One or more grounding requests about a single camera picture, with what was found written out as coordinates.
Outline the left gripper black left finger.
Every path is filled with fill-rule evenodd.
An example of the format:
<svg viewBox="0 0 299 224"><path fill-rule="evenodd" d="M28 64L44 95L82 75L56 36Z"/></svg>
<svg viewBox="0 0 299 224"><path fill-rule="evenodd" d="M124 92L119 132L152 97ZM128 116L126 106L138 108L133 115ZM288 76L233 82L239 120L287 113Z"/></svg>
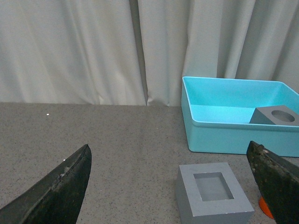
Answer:
<svg viewBox="0 0 299 224"><path fill-rule="evenodd" d="M92 152L83 145L22 195L1 208L2 224L75 224L85 197Z"/></svg>

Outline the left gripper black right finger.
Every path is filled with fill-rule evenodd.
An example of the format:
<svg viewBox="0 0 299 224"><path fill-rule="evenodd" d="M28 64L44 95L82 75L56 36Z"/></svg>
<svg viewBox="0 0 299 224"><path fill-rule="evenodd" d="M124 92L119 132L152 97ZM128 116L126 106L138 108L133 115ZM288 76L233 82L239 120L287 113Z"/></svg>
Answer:
<svg viewBox="0 0 299 224"><path fill-rule="evenodd" d="M251 141L246 156L258 185L277 224L299 222L299 167Z"/></svg>

